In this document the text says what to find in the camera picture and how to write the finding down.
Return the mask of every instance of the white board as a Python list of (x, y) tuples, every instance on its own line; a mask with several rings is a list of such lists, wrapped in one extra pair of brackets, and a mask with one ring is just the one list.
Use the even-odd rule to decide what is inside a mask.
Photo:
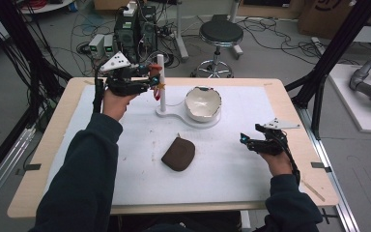
[[(166, 87), (167, 104), (180, 103), (193, 87)], [(118, 141), (113, 205), (264, 201), (269, 197), (267, 164), (240, 143), (240, 132), (264, 139), (254, 125), (274, 118), (265, 89), (214, 88), (222, 97), (221, 119), (205, 130), (192, 128), (176, 117), (158, 117), (159, 101), (150, 92), (130, 102), (121, 120), (124, 131)], [(62, 165), (71, 139), (86, 128), (94, 94), (94, 86), (84, 89), (51, 166), (46, 189)], [(160, 160), (178, 134), (196, 147), (194, 160), (182, 172), (171, 170)]]
[[(360, 66), (336, 65), (329, 78), (358, 129), (371, 132), (371, 101), (366, 95), (349, 88), (351, 76), (359, 68)], [(371, 85), (371, 70), (364, 82)]]

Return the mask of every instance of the stool seat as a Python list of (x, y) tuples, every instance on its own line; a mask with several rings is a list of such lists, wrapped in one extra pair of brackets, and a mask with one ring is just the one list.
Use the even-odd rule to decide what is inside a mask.
[(208, 44), (234, 46), (243, 39), (243, 29), (228, 20), (205, 22), (200, 28), (200, 37)]

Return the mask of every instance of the human hand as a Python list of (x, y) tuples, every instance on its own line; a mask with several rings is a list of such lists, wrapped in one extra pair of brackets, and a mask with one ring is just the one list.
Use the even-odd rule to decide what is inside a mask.
[(272, 176), (292, 174), (291, 162), (285, 152), (276, 156), (260, 153), (260, 156), (267, 162)]
[(104, 91), (103, 114), (119, 121), (126, 112), (127, 106), (136, 95), (116, 96), (110, 90)]

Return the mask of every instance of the person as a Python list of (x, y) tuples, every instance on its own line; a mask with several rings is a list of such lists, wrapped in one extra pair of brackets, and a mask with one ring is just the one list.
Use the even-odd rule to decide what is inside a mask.
[[(134, 98), (105, 91), (103, 112), (94, 113), (86, 129), (71, 141), (30, 232), (107, 231), (117, 169), (117, 141), (123, 132), (119, 120)], [(316, 223), (322, 221), (322, 216), (309, 196), (299, 192), (286, 154), (261, 156), (273, 177), (271, 196), (266, 201), (270, 214), (265, 217), (266, 225), (257, 231), (318, 231)], [(192, 230), (183, 223), (158, 223), (146, 231)]]

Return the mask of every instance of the black pants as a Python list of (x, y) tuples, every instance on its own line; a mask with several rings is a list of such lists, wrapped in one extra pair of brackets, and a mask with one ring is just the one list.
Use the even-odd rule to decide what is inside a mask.
[(196, 232), (241, 231), (240, 211), (110, 217), (109, 231), (140, 232), (156, 224), (183, 224)]

